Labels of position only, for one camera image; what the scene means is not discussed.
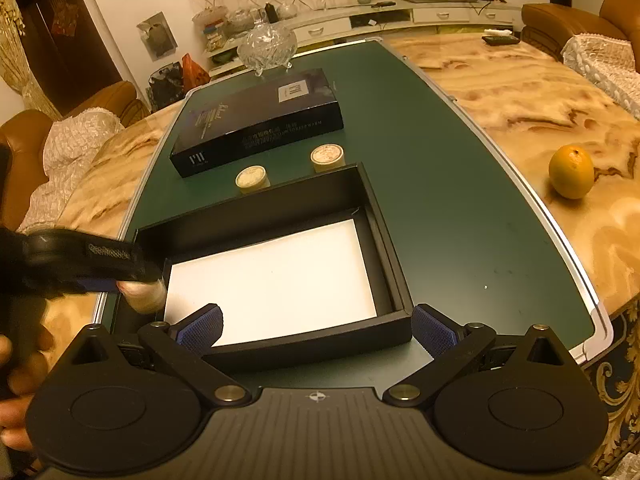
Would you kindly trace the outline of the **person's left hand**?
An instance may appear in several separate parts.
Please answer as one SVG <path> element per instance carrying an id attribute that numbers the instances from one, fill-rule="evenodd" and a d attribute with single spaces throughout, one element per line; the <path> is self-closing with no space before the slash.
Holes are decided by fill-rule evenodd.
<path id="1" fill-rule="evenodd" d="M 49 364 L 46 352 L 53 346 L 53 336 L 41 326 L 37 350 L 22 365 L 15 367 L 6 380 L 11 395 L 1 402 L 1 441 L 12 450 L 32 450 L 32 441 L 26 430 L 26 412 L 35 392 L 47 377 Z"/>

